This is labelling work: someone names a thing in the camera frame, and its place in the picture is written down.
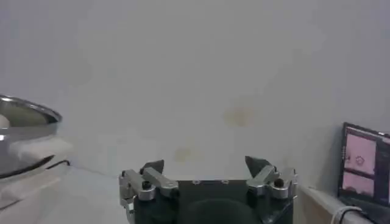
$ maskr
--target stainless steel bowl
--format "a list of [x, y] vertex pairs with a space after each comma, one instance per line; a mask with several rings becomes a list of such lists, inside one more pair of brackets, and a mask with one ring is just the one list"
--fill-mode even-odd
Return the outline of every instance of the stainless steel bowl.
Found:
[[0, 128], [0, 141], [8, 143], [53, 135], [62, 121], [52, 109], [5, 95], [0, 95], [0, 114], [10, 122], [9, 128]]

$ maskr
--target white cloth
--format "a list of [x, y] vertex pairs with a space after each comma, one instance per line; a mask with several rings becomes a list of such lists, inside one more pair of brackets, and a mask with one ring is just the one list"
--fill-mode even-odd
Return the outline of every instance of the white cloth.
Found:
[[0, 128], [7, 128], [10, 126], [10, 122], [6, 117], [0, 114]]
[[36, 194], [60, 181], [64, 172], [47, 169], [67, 158], [72, 145], [56, 136], [19, 141], [10, 144], [9, 155], [27, 164], [34, 164], [54, 155], [48, 163], [34, 170], [0, 179], [0, 209]]

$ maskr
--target black cable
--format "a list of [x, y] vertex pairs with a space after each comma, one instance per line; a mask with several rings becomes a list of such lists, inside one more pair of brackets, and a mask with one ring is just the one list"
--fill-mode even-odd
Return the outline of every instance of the black cable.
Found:
[[42, 160], [36, 162], [35, 164], [27, 166], [27, 167], [22, 168], [22, 169], [13, 170], [13, 171], [7, 172], [7, 173], [0, 173], [0, 179], [5, 179], [5, 178], [12, 177], [15, 175], [21, 175], [23, 173], [35, 170], [35, 169], [47, 164], [48, 162], [50, 162], [50, 160], [52, 160], [53, 157], [54, 157], [54, 155], [45, 157]]
[[339, 219], [339, 224], [342, 224], [342, 221], [344, 220], [344, 216], [346, 216], [346, 214], [348, 212], [351, 212], [351, 211], [355, 211], [355, 212], [359, 213], [361, 216], [363, 216], [365, 219], [367, 219], [368, 221], [372, 222], [373, 224], [378, 224], [376, 221], [372, 220], [366, 212], [359, 211], [359, 210], [356, 210], [356, 209], [346, 209], [345, 211], [343, 211], [341, 216], [340, 216], [340, 219]]
[[59, 162], [57, 162], [57, 163], [55, 163], [55, 164], [53, 164], [53, 165], [47, 167], [46, 169], [49, 170], [49, 169], [51, 169], [51, 168], [53, 168], [53, 167], [56, 167], [56, 166], [58, 166], [58, 165], [60, 165], [60, 164], [63, 164], [63, 163], [66, 163], [66, 165], [68, 165], [68, 166], [71, 165], [71, 162], [69, 162], [69, 160], [64, 159], [64, 160], [61, 160], [61, 161], [59, 161]]

